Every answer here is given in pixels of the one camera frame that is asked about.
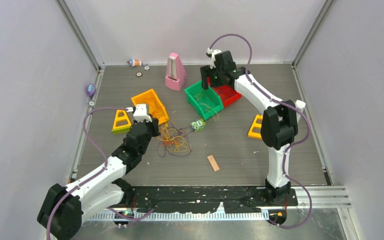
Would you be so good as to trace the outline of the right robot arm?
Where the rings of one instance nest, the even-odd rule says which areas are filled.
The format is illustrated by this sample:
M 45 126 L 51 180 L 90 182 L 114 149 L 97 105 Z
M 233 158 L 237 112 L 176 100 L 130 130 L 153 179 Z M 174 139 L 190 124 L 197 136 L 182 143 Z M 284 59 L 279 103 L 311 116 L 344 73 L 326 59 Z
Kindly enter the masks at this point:
M 245 97 L 262 115 L 261 138 L 268 148 L 269 170 L 264 199 L 279 205 L 291 191 L 289 148 L 299 132 L 298 123 L 306 103 L 284 101 L 264 88 L 244 66 L 238 67 L 229 50 L 206 50 L 208 65 L 200 68 L 201 86 L 228 86 Z

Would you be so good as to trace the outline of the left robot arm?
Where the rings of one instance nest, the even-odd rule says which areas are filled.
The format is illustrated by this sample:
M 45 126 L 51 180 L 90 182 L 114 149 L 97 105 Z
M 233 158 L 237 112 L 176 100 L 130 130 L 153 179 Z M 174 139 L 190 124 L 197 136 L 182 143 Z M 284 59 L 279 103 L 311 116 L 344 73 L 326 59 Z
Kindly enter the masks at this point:
M 70 240 L 85 221 L 107 207 L 128 207 L 135 192 L 122 177 L 141 162 L 151 139 L 159 136 L 158 124 L 156 118 L 135 121 L 105 163 L 79 180 L 50 187 L 37 222 L 58 240 Z

